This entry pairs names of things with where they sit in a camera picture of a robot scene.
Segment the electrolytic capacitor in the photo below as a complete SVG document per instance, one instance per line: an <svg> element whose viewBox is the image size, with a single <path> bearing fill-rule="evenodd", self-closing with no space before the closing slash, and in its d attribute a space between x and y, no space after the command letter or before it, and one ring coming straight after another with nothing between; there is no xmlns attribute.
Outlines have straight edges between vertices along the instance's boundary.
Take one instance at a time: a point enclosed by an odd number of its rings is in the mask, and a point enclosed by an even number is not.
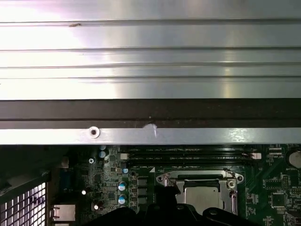
<svg viewBox="0 0 301 226"><path fill-rule="evenodd" d="M81 194L86 195L86 194L90 193L91 191L92 191L92 189L90 187L86 187L85 189L83 189L81 191Z"/></svg>
<svg viewBox="0 0 301 226"><path fill-rule="evenodd" d="M103 210L103 201L98 201L98 202L94 205L94 209L95 209L95 210Z"/></svg>
<svg viewBox="0 0 301 226"><path fill-rule="evenodd" d="M118 189L120 191L124 191L126 189L126 186L127 186L126 182L122 181L122 182L119 183Z"/></svg>
<svg viewBox="0 0 301 226"><path fill-rule="evenodd" d="M124 194L122 194L121 196L119 196L119 198L118 198L118 203L119 203L120 205L123 205L123 204L126 203L126 196L125 196Z"/></svg>
<svg viewBox="0 0 301 226"><path fill-rule="evenodd" d="M104 158L105 158L106 156L108 156L108 155L109 155L108 150L102 150L102 151L100 151L99 154L98 154L99 158L101 158L101 159L104 159Z"/></svg>

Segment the metal grille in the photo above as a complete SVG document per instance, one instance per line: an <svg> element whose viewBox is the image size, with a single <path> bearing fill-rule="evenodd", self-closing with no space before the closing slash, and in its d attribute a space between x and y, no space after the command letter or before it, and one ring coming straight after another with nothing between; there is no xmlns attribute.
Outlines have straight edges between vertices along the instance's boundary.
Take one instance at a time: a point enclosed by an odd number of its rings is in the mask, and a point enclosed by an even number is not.
<svg viewBox="0 0 301 226"><path fill-rule="evenodd" d="M46 183L0 205L0 226L45 226Z"/></svg>

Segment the black plastic part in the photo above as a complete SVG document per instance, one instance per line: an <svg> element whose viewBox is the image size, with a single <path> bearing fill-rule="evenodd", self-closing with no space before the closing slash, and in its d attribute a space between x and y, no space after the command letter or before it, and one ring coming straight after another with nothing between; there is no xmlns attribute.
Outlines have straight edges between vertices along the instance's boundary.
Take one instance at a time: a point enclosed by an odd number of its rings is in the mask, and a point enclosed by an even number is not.
<svg viewBox="0 0 301 226"><path fill-rule="evenodd" d="M0 101L0 129L301 127L300 99Z"/></svg>

